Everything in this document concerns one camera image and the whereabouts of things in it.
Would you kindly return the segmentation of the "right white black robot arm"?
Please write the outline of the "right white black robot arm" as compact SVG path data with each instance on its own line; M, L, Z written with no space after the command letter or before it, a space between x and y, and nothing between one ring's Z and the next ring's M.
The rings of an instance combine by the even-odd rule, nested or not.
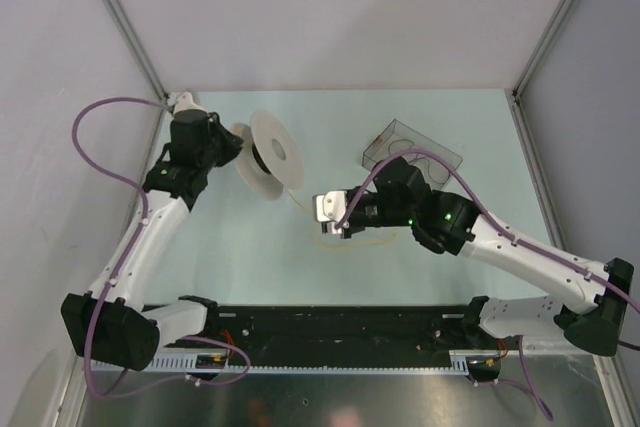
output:
M516 300L477 297L461 323L463 340L484 348L495 338L563 337L612 357L630 298L633 266L579 257L531 238L490 213L473 192L432 189L401 155L379 162L363 185L321 201L328 230L343 238L367 228L408 227L435 253L477 259L543 291Z

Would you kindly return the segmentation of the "right aluminium frame post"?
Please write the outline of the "right aluminium frame post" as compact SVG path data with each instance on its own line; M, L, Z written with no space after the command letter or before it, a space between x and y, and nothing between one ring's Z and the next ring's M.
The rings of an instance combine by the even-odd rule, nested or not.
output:
M547 57L550 49L557 41L570 16L577 7L579 0L559 0L554 8L550 20L545 26L541 37L536 43L533 52L529 56L525 67L519 75L514 86L510 89L511 96L516 102L520 102L532 78L539 70Z

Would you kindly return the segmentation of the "clear plastic box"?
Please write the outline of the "clear plastic box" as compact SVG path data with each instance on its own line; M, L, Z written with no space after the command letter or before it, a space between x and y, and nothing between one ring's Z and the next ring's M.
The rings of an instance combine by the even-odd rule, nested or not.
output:
M445 162L457 169L463 159L457 153L426 137L397 119L378 134L364 150L361 165L368 171L390 155L407 149L422 149L441 157ZM425 181L432 189L443 189L451 179L450 172L438 161L424 154L411 153L403 158L412 166L418 167Z

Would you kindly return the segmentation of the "aluminium frame post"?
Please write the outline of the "aluminium frame post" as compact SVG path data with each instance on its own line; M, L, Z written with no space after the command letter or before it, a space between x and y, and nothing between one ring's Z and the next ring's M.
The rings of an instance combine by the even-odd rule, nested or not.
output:
M532 78L539 70L547 57L550 49L557 41L570 16L577 7L579 0L559 0L554 8L550 20L545 26L541 37L536 43L533 52L529 56L525 67L519 75L514 86L510 89L511 96L516 102L520 102Z
M165 100L167 91L164 88L156 69L152 65L147 51L144 48L143 43L141 42L121 0L102 0L102 2L118 29L124 43L133 56L134 61L141 70L146 83L158 99Z

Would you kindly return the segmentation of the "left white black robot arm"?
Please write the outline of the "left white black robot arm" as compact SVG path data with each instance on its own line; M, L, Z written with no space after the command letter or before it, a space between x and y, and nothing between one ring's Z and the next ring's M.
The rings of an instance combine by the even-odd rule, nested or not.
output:
M62 303L72 345L86 362L141 371L159 348L187 336L202 347L219 339L221 323L208 314L209 301L182 296L148 310L144 295L210 171L233 161L241 145L214 112L192 107L173 114L170 140L137 188L140 202L113 257L86 293Z

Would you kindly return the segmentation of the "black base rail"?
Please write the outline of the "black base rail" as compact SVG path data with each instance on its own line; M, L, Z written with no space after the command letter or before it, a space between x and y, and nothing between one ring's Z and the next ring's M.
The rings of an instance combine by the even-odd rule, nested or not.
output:
M515 351L477 324L479 300L451 306L241 306L212 303L203 331L175 347L203 348L204 339L232 340L245 352L231 364L255 368L420 369L449 367L454 351Z

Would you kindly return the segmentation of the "left aluminium frame post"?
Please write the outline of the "left aluminium frame post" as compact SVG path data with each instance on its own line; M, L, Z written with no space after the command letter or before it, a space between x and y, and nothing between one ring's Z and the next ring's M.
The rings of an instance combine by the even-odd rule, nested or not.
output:
M141 70L146 83L158 99L165 100L167 91L164 88L156 69L152 65L147 51L144 48L143 43L141 42L121 0L102 0L102 2L118 29L124 43L133 56L134 61Z

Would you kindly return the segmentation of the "white plastic spool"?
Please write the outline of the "white plastic spool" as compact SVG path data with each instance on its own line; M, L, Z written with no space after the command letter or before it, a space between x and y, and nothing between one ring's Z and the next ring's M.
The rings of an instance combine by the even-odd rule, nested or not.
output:
M232 132L242 140L234 161L249 188L267 201L304 183L304 163L294 140L281 122L266 110L256 110L249 124L235 123Z

